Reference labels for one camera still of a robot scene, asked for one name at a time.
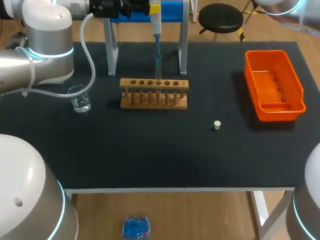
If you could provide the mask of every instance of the orange basket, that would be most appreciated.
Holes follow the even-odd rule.
[[[261,121],[294,121],[306,111],[304,89],[285,51],[247,51],[244,74]]]

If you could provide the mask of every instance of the floor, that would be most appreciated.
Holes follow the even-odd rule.
[[[199,10],[210,3],[223,2],[240,10],[246,0],[199,0]],[[86,41],[104,42],[103,23],[92,19],[85,29]],[[118,41],[153,42],[148,23],[116,24]],[[20,29],[17,21],[3,21],[0,49],[6,40]],[[80,22],[73,23],[73,39],[79,41]],[[199,35],[199,23],[189,24],[190,41],[212,41],[213,33]],[[180,25],[164,23],[161,41],[177,42]],[[247,41],[296,41],[320,86],[320,39],[286,29],[267,15],[253,15],[243,27]],[[238,34],[221,37],[223,42],[238,42]],[[281,191],[265,191],[268,211],[282,197]],[[150,219],[151,240],[254,240],[257,238],[252,205],[246,192],[188,193],[113,193],[78,194],[73,198],[79,218],[78,240],[122,239],[122,224],[126,216]],[[274,240],[289,239],[284,227]]]

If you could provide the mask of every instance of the test tube rack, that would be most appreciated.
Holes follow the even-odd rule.
[[[120,104],[122,109],[188,109],[186,94],[186,90],[189,89],[188,80],[121,78],[120,87],[124,88]],[[141,89],[149,89],[149,91],[143,92]]]

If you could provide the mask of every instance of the black tabletop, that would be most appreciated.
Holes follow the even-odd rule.
[[[65,93],[91,72],[80,44]],[[0,99],[0,133],[32,144],[66,189],[294,187],[320,143],[320,94],[293,42],[190,43],[187,76],[179,76],[176,43],[163,43],[162,78],[189,80],[188,110],[120,109],[120,78],[154,78],[153,43],[120,43],[116,76],[108,76],[103,43],[88,43],[97,76],[91,110],[37,93]],[[244,77],[248,50],[285,50],[304,88],[306,113],[295,122],[261,123]],[[219,131],[212,130],[215,120]]]

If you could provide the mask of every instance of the table leg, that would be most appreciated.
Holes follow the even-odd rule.
[[[66,193],[66,195],[69,197],[70,200],[72,200],[72,195],[73,193],[68,191],[67,189],[64,190],[64,192]]]
[[[198,16],[198,0],[194,0],[194,6],[193,6],[193,22],[195,23],[197,21],[197,16]]]
[[[260,240],[271,240],[278,230],[286,225],[287,208],[292,194],[293,191],[287,191],[269,215],[263,192],[251,191]]]

